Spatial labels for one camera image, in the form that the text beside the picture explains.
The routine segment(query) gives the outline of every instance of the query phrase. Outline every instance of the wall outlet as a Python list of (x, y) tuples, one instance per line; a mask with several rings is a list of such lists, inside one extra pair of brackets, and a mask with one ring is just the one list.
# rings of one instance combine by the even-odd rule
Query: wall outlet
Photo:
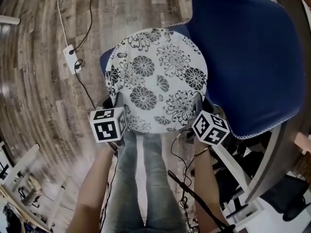
[[(76, 62), (78, 61), (78, 57), (77, 57), (77, 53), (76, 51), (74, 51), (72, 54), (70, 54), (70, 50), (73, 50), (74, 47), (73, 45), (69, 45), (68, 47), (66, 47), (64, 50), (63, 50), (63, 53), (65, 55), (65, 59), (66, 59), (66, 62), (67, 62), (67, 65), (70, 69), (70, 72), (72, 74), (75, 74), (75, 71), (74, 71), (74, 64), (76, 64)], [(82, 71), (82, 67), (80, 66), (79, 69), (76, 69), (76, 73), (79, 73), (80, 71)]]

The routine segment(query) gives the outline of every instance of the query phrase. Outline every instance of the floor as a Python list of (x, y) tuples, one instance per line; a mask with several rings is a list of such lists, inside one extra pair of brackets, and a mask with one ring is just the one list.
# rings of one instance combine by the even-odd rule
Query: floor
[[(77, 46), (90, 24), (89, 0), (59, 2), (68, 42)], [(52, 199), (65, 182), (61, 204), (74, 209), (79, 187), (101, 145), (95, 143), (89, 125), (92, 105), (62, 53), (66, 43), (56, 8), (56, 0), (1, 1), (0, 14), (19, 17), (21, 23), (0, 24), (0, 136), (15, 162), (38, 143), (40, 154), (32, 173)], [(92, 12), (92, 29), (77, 53), (85, 61), (81, 80), (97, 104), (108, 96), (99, 67), (101, 54), (141, 29), (188, 20), (191, 0), (93, 0)], [(175, 136), (166, 135), (165, 146)], [(192, 158), (182, 137), (174, 150)], [(181, 169), (168, 147), (165, 151), (167, 166)], [(176, 185), (172, 189), (178, 196)], [(40, 199), (45, 213), (51, 201)], [(60, 207), (54, 231), (65, 232), (72, 216), (72, 210)]]

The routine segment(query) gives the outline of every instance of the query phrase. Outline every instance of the floral pattern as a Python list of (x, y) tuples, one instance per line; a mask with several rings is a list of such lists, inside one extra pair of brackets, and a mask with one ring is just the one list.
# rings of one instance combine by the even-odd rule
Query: floral pattern
[(193, 100), (195, 95), (192, 91), (178, 91), (175, 95), (170, 95), (166, 101), (167, 109), (163, 107), (168, 115), (172, 115), (172, 121), (176, 120), (183, 126), (188, 120), (193, 118)]
[(151, 32), (143, 32), (142, 34), (151, 42), (155, 42), (161, 38), (159, 29), (152, 29)]
[(118, 81), (118, 73), (113, 65), (111, 67), (111, 70), (105, 73), (105, 80), (109, 95), (114, 96), (116, 94), (114, 85)]
[(118, 76), (121, 83), (124, 83), (124, 86), (129, 89), (134, 89), (137, 86), (145, 86), (143, 76), (135, 73), (132, 62), (127, 62), (126, 60), (120, 62), (118, 67)]
[(173, 35), (174, 31), (164, 29), (164, 28), (160, 29), (159, 31), (164, 34), (164, 37), (166, 38), (167, 42), (171, 42), (172, 40), (171, 35)]
[(172, 132), (172, 131), (175, 131), (176, 128), (166, 128), (166, 130), (167, 130), (168, 132)]
[(155, 65), (151, 59), (146, 56), (137, 56), (133, 61), (133, 68), (136, 73), (148, 77), (155, 71)]
[(132, 103), (142, 110), (151, 110), (156, 106), (156, 96), (145, 87), (135, 88), (130, 98)]
[(195, 90), (201, 90), (206, 84), (206, 75), (197, 68), (189, 68), (186, 71), (186, 83)]
[(119, 52), (118, 54), (117, 54), (117, 57), (118, 58), (126, 58), (127, 57), (127, 52), (125, 51), (125, 52)]
[(127, 104), (124, 105), (124, 109), (127, 115), (131, 114), (131, 109)]
[(170, 85), (167, 80), (161, 75), (156, 76), (156, 85), (159, 86), (164, 92), (169, 91)]
[(143, 30), (116, 46), (105, 79), (113, 104), (123, 99), (129, 129), (164, 133), (192, 119), (195, 94), (204, 96), (207, 86), (206, 63), (196, 50), (168, 29)]
[(193, 51), (195, 51), (197, 54), (199, 55), (202, 54), (199, 48), (189, 38), (184, 36), (183, 42), (185, 42), (189, 47), (191, 47)]
[(168, 119), (166, 119), (164, 116), (154, 116), (154, 119), (162, 125), (167, 125), (170, 124), (171, 121), (169, 121)]
[(191, 61), (189, 55), (185, 55), (184, 51), (179, 49), (179, 46), (173, 44), (158, 48), (157, 55), (160, 56), (160, 66), (164, 66), (166, 70), (165, 75), (169, 77), (175, 75), (183, 80)]
[(116, 90), (114, 88), (114, 81), (111, 76), (111, 71), (107, 71), (105, 73), (105, 80), (106, 80), (106, 86), (107, 90), (110, 96), (114, 96), (116, 94)]
[(136, 130), (142, 133), (149, 133), (149, 130), (151, 129), (150, 123), (146, 123), (145, 120), (140, 119), (140, 117), (135, 117), (135, 116), (127, 116), (127, 123), (128, 126), (132, 130)]

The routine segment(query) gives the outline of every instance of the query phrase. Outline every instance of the person's arm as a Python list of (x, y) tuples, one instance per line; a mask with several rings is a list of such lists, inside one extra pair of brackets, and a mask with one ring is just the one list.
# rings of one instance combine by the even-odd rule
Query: person's arm
[[(195, 154), (199, 154), (206, 147), (206, 144), (200, 142), (197, 137), (195, 138)], [(194, 159), (194, 166), (194, 192), (199, 195), (201, 199), (203, 199), (215, 217), (217, 217), (223, 223), (227, 224), (220, 209), (218, 185), (208, 150)], [(217, 229), (217, 225), (213, 219), (197, 202), (195, 202), (195, 208), (200, 232), (209, 233), (214, 229)]]
[(113, 153), (109, 146), (105, 146), (96, 156), (80, 188), (74, 216), (67, 233), (99, 232), (101, 208), (112, 157)]

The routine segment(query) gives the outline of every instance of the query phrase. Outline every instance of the wire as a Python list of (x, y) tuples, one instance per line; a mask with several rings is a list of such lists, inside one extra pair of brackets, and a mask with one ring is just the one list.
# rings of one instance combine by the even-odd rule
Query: wire
[[(185, 172), (183, 173), (183, 176), (184, 176), (184, 183), (186, 182), (186, 178), (187, 178), (187, 179), (190, 181), (190, 184), (189, 184), (189, 185), (186, 185), (186, 186), (187, 186), (187, 187), (190, 187), (191, 184), (192, 184), (192, 181), (191, 181), (191, 179), (187, 176), (187, 171), (188, 171), (189, 167), (191, 166), (191, 164), (193, 163), (194, 159), (195, 159), (197, 156), (203, 154), (205, 151), (207, 151), (208, 148), (205, 148), (205, 149), (204, 149), (203, 151), (201, 151), (200, 153), (195, 154), (195, 155), (193, 156), (193, 159), (191, 160), (190, 164), (187, 165), (186, 162), (185, 162), (185, 160), (184, 160), (183, 158), (181, 158), (181, 157), (178, 156), (177, 154), (174, 154), (174, 153), (173, 153), (173, 146), (174, 146), (175, 141), (180, 137), (181, 133), (182, 133), (182, 132), (185, 132), (185, 131), (192, 132), (192, 130), (188, 130), (188, 129), (187, 129), (187, 130), (183, 130), (183, 131), (181, 131), (181, 132), (179, 133), (179, 135), (178, 135), (178, 136), (174, 139), (174, 141), (172, 142), (172, 145), (171, 145), (171, 154), (174, 155), (174, 156), (176, 156), (176, 157), (178, 157), (178, 158), (184, 163), (184, 165), (185, 165), (185, 167), (186, 167), (186, 168), (185, 168)], [(185, 211), (185, 216), (186, 216), (186, 219), (187, 219), (187, 224), (188, 224), (189, 228), (192, 230), (191, 232), (193, 232), (193, 231), (194, 231), (194, 227), (192, 227), (192, 226), (190, 225), (190, 223), (189, 223), (189, 217), (188, 217), (188, 212), (187, 212), (187, 210), (189, 209), (189, 206), (188, 206), (188, 204), (187, 204), (188, 198), (185, 196), (185, 192), (186, 192), (186, 191), (183, 190), (182, 197), (181, 197), (181, 199), (180, 199), (180, 201), (179, 201), (179, 204), (181, 205), (181, 208), (184, 209), (184, 211)]]
[(88, 31), (87, 31), (86, 35), (84, 36), (83, 40), (80, 42), (80, 44), (77, 47), (75, 47), (73, 50), (71, 50), (70, 52), (76, 51), (82, 45), (82, 43), (85, 41), (86, 37), (88, 36), (88, 33), (91, 30), (91, 27), (92, 27), (92, 24), (93, 24), (92, 0), (90, 0), (90, 2), (89, 2), (89, 13), (91, 15), (91, 24), (89, 25)]
[(78, 81), (79, 81), (80, 84), (83, 86), (84, 90), (86, 91), (86, 94), (87, 94), (89, 100), (91, 101), (91, 103), (92, 103), (92, 105), (93, 105), (93, 108), (94, 108), (94, 110), (95, 110), (96, 107), (95, 107), (95, 105), (94, 105), (94, 103), (93, 103), (93, 100), (92, 100), (91, 96), (89, 95), (89, 93), (88, 93), (86, 87), (85, 87), (84, 84), (81, 82), (81, 80), (80, 80), (80, 78), (79, 78), (79, 75), (78, 75), (78, 73), (77, 73), (77, 69), (79, 69), (79, 67), (80, 67), (80, 65), (82, 65), (82, 63), (83, 63), (83, 60), (82, 60), (82, 59), (79, 59), (79, 60), (76, 61), (76, 63), (74, 64), (74, 73), (76, 74), (76, 77), (77, 77)]
[[(54, 200), (52, 200), (51, 198), (49, 198), (48, 196), (45, 196), (45, 195), (43, 195), (43, 194), (42, 194), (42, 195), (39, 195), (38, 197), (36, 197), (35, 200), (34, 200), (34, 202), (37, 202), (38, 199), (39, 199), (40, 197), (46, 197), (46, 198), (48, 198), (49, 200), (51, 200), (52, 202), (55, 202)], [(74, 212), (74, 210), (72, 210), (72, 209), (70, 209), (70, 208), (68, 208), (68, 207), (66, 207), (66, 206), (64, 206), (64, 205), (59, 205), (59, 206), (60, 206), (60, 207), (63, 207), (63, 208), (66, 208), (66, 209), (71, 210), (71, 211)]]
[(175, 174), (173, 174), (172, 171), (168, 170), (168, 175), (174, 180), (176, 181), (179, 186), (184, 190), (187, 191), (199, 204), (200, 206), (206, 211), (206, 213), (213, 219), (213, 221), (215, 222), (215, 224), (217, 225), (217, 227), (222, 231), (223, 229), (225, 229), (225, 232), (233, 232), (232, 229), (235, 228), (235, 225), (230, 225), (227, 226), (226, 224), (224, 224), (223, 222), (221, 222), (217, 217), (215, 217), (213, 215), (213, 213), (211, 212), (211, 210), (209, 209), (209, 207), (205, 204), (205, 202), (200, 198), (200, 196), (198, 196), (194, 191), (192, 191), (185, 183), (182, 183)]
[(63, 20), (62, 20), (62, 15), (60, 13), (60, 8), (59, 8), (59, 0), (57, 0), (57, 9), (58, 9), (58, 13), (59, 13), (59, 18), (60, 18), (60, 22), (62, 24), (62, 28), (63, 28), (63, 32), (64, 32), (64, 37), (65, 37), (65, 41), (66, 41), (66, 45), (68, 47), (68, 40), (67, 40), (67, 36), (66, 36), (66, 32), (65, 32), (65, 27), (63, 24)]
[(102, 229), (103, 229), (103, 226), (104, 226), (104, 222), (105, 222), (105, 219), (106, 219), (106, 211), (107, 211), (108, 201), (109, 201), (110, 195), (111, 195), (112, 183), (113, 183), (113, 180), (115, 179), (116, 172), (117, 172), (117, 166), (118, 166), (119, 158), (118, 158), (117, 155), (116, 155), (116, 157), (117, 157), (117, 163), (116, 163), (116, 166), (115, 166), (115, 173), (113, 174), (113, 177), (112, 177), (112, 180), (111, 180), (111, 183), (110, 183), (110, 191), (109, 191), (109, 194), (107, 194), (106, 204), (104, 205), (104, 207), (102, 209), (102, 215), (104, 215), (104, 217), (101, 216), (101, 219), (100, 219), (101, 226), (100, 226), (99, 232), (102, 232)]

